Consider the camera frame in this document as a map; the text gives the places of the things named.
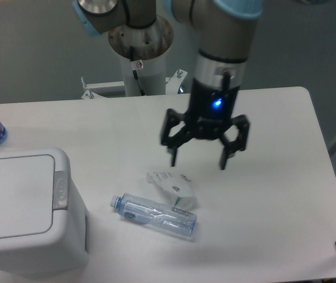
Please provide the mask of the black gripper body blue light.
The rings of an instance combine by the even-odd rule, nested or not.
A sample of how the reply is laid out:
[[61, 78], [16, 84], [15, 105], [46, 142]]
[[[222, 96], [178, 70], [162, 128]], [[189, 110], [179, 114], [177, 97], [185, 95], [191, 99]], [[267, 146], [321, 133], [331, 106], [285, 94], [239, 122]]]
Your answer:
[[231, 126], [231, 115], [240, 87], [223, 91], [193, 80], [185, 125], [200, 140], [215, 140]]

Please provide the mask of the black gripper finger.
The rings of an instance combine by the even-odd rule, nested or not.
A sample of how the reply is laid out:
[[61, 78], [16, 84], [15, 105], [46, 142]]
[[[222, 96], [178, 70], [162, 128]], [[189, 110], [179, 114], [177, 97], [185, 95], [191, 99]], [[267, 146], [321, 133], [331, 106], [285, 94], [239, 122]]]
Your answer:
[[246, 150], [250, 122], [248, 120], [248, 117], [242, 114], [231, 118], [226, 125], [227, 130], [232, 126], [235, 126], [238, 130], [238, 134], [233, 141], [229, 141], [225, 133], [222, 133], [219, 136], [219, 140], [223, 144], [223, 150], [219, 161], [219, 166], [221, 170], [225, 170], [228, 159], [232, 158], [237, 151], [242, 152]]
[[[184, 122], [184, 126], [171, 136], [171, 129], [181, 122]], [[195, 137], [195, 127], [195, 120], [190, 114], [178, 113], [172, 108], [167, 109], [160, 132], [160, 143], [162, 146], [166, 146], [167, 152], [171, 154], [171, 167], [176, 164], [178, 148]]]

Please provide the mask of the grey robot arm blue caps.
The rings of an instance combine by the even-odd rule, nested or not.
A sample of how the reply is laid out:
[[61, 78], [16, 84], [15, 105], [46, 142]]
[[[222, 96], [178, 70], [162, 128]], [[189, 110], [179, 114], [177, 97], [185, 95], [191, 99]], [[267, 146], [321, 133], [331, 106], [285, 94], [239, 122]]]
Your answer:
[[[175, 20], [200, 31], [190, 100], [187, 110], [168, 109], [160, 142], [176, 157], [191, 139], [219, 140], [219, 166], [246, 149], [249, 121], [233, 116], [262, 1], [163, 1]], [[163, 56], [173, 42], [169, 22], [157, 14], [155, 1], [74, 1], [85, 30], [108, 35], [113, 51], [124, 63], [128, 96], [166, 92]]]

